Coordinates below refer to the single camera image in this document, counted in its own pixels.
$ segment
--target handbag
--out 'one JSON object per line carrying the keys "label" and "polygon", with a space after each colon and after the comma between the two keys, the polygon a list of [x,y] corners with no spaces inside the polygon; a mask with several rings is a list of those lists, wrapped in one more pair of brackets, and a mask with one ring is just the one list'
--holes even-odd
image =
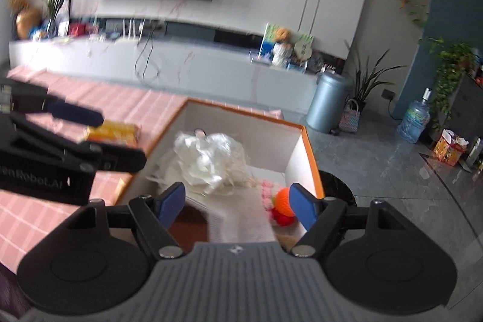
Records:
{"label": "handbag", "polygon": [[344,114],[339,122],[339,127],[345,132],[357,132],[360,116],[361,113],[359,112],[359,104],[357,101],[354,99],[348,100],[345,104]]}

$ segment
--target pink checkered tablecloth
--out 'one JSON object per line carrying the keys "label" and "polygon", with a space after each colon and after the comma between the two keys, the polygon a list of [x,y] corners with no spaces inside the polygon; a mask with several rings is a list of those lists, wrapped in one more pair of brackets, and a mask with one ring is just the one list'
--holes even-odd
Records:
{"label": "pink checkered tablecloth", "polygon": [[[9,77],[49,88],[49,93],[67,101],[100,110],[106,119],[135,123],[142,128],[139,145],[147,150],[158,139],[186,97],[134,87],[112,85],[66,77],[48,71],[17,67]],[[281,111],[253,113],[281,118]],[[50,115],[33,115],[30,119],[44,128],[74,141],[84,136],[85,127]],[[96,174],[91,197],[102,198],[107,205],[116,203],[130,174],[100,172]],[[22,257],[59,225],[75,206],[41,201],[0,190],[0,262],[16,271]]]}

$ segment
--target power cord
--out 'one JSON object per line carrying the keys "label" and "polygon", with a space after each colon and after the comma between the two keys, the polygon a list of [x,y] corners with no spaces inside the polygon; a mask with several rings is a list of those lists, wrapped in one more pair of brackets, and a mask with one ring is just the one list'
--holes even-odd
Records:
{"label": "power cord", "polygon": [[[154,77],[152,77],[152,78],[149,78],[149,79],[146,78],[146,71],[148,70],[148,66],[150,65],[149,61],[150,61],[151,55],[152,55],[153,50],[154,50],[153,34],[154,34],[155,30],[156,30],[156,27],[157,26],[155,25],[153,27],[153,29],[151,30],[151,32],[149,33],[148,39],[146,40],[146,43],[144,44],[144,47],[142,48],[141,52],[139,53],[139,56],[136,59],[136,63],[134,63],[134,72],[136,74],[137,79],[143,85],[146,85],[146,86],[148,86],[146,83],[149,84],[151,82],[156,81],[158,79],[159,75],[161,74],[161,71],[159,69],[159,66],[155,62],[152,62],[151,63],[151,66],[155,68],[156,75]],[[141,74],[139,72],[139,70],[138,70],[139,60],[141,60],[141,57],[144,55],[144,51],[146,51],[146,48],[147,48],[147,46],[149,45],[150,42],[151,42],[151,49],[149,50],[148,58],[146,59],[146,63],[144,64],[144,69],[143,69],[142,74]]]}
{"label": "power cord", "polygon": [[401,122],[402,119],[396,119],[394,116],[392,116],[391,114],[391,103],[392,103],[392,100],[389,100],[389,103],[387,104],[387,113],[389,114],[389,116],[393,119],[393,120],[396,120],[397,122]]}

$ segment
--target trash can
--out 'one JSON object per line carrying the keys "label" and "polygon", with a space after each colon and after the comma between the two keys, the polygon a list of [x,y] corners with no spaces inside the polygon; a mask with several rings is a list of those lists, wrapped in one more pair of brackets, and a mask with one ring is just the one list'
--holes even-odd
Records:
{"label": "trash can", "polygon": [[352,87],[352,81],[342,75],[327,72],[320,75],[307,113],[308,126],[326,134],[336,128],[344,113],[345,103],[351,98]]}

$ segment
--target orange knitted toy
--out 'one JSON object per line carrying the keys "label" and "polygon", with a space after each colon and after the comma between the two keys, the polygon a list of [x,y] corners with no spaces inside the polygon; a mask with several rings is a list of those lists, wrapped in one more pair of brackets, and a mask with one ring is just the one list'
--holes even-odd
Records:
{"label": "orange knitted toy", "polygon": [[290,208],[289,193],[290,189],[288,187],[281,189],[275,196],[273,207],[284,216],[295,217],[295,213]]}

